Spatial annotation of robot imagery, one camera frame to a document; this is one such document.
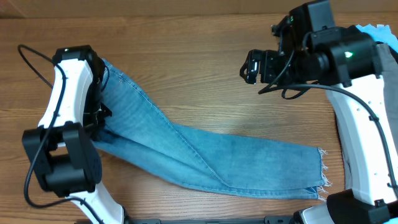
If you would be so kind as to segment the light blue denim jeans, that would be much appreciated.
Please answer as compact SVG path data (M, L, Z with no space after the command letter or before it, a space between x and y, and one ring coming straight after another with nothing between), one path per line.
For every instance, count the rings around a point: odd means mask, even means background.
M168 182L266 199L322 199L324 150L218 134L172 123L144 90L106 63L102 100L112 111L94 145Z

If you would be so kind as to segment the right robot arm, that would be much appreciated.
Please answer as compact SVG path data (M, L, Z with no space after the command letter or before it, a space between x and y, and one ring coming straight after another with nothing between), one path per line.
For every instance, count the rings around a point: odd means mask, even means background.
M271 27L278 50L251 50L240 69L263 93L326 91L336 114L350 186L289 223L386 223L397 217L397 152L384 105L382 60L373 38L335 24L328 1L292 9Z

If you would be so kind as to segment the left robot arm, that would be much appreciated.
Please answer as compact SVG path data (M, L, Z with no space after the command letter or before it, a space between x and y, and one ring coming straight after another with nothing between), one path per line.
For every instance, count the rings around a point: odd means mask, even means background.
M131 223L101 181L101 158L92 143L112 115L101 101L109 68L89 45L57 49L53 57L28 50L53 65L55 80L37 128L22 135L30 161L26 202L35 208L73 202L90 223Z

